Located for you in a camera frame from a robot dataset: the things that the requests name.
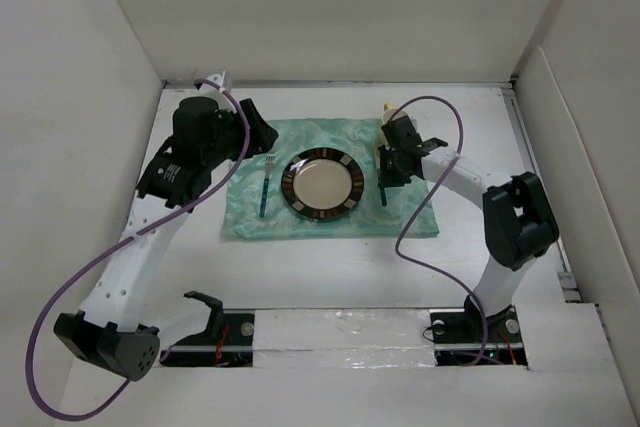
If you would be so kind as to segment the green patterned cloth placemat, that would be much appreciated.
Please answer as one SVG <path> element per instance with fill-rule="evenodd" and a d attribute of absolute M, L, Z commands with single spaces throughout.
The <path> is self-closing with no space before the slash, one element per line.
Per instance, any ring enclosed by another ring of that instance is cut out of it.
<path fill-rule="evenodd" d="M 221 235 L 249 241 L 310 237 L 396 237 L 428 193 L 427 183 L 414 178 L 399 189 L 386 191 L 381 204 L 377 189 L 374 148 L 381 121 L 368 119 L 285 119 L 269 125 L 279 134 L 271 152 L 275 156 L 265 215 L 259 216 L 265 158 L 244 160 L 227 183 L 226 209 Z M 286 165 L 299 153 L 331 147 L 352 156 L 364 174 L 364 193 L 346 215 L 331 221 L 312 220 L 297 214 L 285 201 L 281 177 Z"/>

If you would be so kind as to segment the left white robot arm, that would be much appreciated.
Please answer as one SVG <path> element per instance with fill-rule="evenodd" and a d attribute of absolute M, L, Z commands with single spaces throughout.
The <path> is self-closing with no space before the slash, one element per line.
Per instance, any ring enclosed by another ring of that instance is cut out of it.
<path fill-rule="evenodd" d="M 109 256 L 78 310 L 56 319 L 54 334 L 76 358 L 132 382 L 150 370 L 160 329 L 142 320 L 142 303 L 172 238 L 210 189 L 214 169 L 262 155 L 278 138 L 252 99 L 239 106 L 231 112 L 204 95 L 179 102 L 171 135 L 136 186 L 124 247 Z"/>

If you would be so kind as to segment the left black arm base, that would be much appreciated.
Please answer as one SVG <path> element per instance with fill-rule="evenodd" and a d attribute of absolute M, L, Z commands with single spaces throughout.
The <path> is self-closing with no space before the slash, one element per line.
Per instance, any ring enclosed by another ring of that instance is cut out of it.
<path fill-rule="evenodd" d="M 164 367 L 241 368 L 253 366 L 255 312 L 225 311 L 213 333 L 187 336 L 161 351 Z"/>

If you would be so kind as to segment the knife with green handle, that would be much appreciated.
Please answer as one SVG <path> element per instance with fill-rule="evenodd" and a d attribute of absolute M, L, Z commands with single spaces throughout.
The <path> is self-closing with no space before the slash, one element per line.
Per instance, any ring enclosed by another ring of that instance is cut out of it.
<path fill-rule="evenodd" d="M 388 205 L 387 196 L 386 196 L 386 187 L 383 182 L 382 174 L 378 175 L 378 189 L 380 193 L 381 205 L 386 207 Z"/>

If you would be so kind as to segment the fork with green handle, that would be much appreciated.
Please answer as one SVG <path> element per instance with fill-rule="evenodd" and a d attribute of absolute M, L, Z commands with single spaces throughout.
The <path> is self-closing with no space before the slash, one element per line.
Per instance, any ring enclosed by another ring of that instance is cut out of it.
<path fill-rule="evenodd" d="M 275 156 L 274 153 L 269 153 L 269 154 L 266 155 L 266 158 L 265 158 L 265 172 L 264 172 L 264 179 L 263 179 L 263 186 L 262 186 L 262 191 L 261 191 L 261 200 L 260 200 L 260 207 L 259 207 L 259 217 L 260 218 L 263 218 L 265 216 L 265 213 L 266 213 L 266 205 L 267 205 L 267 201 L 268 201 L 270 178 L 271 178 L 271 174 L 273 172 L 273 169 L 275 167 L 275 162 L 276 162 L 276 156 Z"/>

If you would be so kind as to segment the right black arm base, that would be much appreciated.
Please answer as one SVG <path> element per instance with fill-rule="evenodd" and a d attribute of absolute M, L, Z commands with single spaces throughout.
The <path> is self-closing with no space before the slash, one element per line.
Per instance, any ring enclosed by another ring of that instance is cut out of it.
<path fill-rule="evenodd" d="M 462 308 L 431 309 L 430 325 L 423 339 L 433 346 L 437 367 L 464 366 L 478 355 L 479 366 L 527 366 L 524 340 L 516 309 L 511 306 L 487 321 L 481 321 Z"/>

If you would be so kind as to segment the yellow mug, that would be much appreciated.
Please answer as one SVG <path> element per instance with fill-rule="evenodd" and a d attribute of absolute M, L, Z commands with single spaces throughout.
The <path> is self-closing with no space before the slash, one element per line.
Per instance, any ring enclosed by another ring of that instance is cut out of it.
<path fill-rule="evenodd" d="M 409 114 L 404 109 L 394 106 L 391 103 L 385 103 L 383 107 L 383 113 L 381 117 L 381 124 L 387 124 L 390 121 L 395 121 L 403 117 L 410 118 Z"/>

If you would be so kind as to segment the dark round plate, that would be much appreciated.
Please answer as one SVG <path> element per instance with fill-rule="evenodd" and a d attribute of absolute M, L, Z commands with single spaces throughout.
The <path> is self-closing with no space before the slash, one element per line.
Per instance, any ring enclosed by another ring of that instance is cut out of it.
<path fill-rule="evenodd" d="M 355 209 L 364 193 L 364 173 L 349 154 L 318 147 L 294 156 L 281 175 L 285 203 L 298 216 L 328 222 Z"/>

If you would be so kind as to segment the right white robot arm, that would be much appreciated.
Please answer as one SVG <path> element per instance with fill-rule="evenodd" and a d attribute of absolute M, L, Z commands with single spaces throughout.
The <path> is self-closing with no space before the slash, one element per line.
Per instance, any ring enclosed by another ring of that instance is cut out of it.
<path fill-rule="evenodd" d="M 462 328 L 483 341 L 499 326 L 497 315 L 511 306 L 525 274 L 559 237 L 559 228 L 539 177 L 508 175 L 482 167 L 438 138 L 424 140 L 411 120 L 395 118 L 382 126 L 380 189 L 398 188 L 415 178 L 443 186 L 478 207 L 483 215 L 489 257 L 468 295 L 474 306 Z"/>

